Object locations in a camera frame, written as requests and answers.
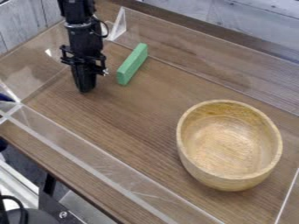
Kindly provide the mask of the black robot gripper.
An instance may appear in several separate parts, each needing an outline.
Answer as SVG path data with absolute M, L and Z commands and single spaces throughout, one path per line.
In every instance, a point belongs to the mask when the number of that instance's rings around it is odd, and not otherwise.
M 68 31 L 69 44 L 60 46 L 60 60 L 71 67 L 79 91 L 89 92 L 96 86 L 97 74 L 103 76 L 108 74 L 107 57 L 101 53 L 108 28 L 101 23 L 65 23 L 64 27 Z

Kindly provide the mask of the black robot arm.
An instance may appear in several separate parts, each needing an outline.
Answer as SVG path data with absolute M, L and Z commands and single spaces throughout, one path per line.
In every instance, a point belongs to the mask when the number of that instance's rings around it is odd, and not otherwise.
M 57 3 L 69 39 L 69 44 L 60 46 L 60 62 L 71 67 L 76 87 L 87 93 L 96 87 L 97 75 L 108 74 L 107 57 L 101 53 L 103 39 L 108 36 L 101 32 L 105 23 L 95 15 L 95 0 L 57 0 Z

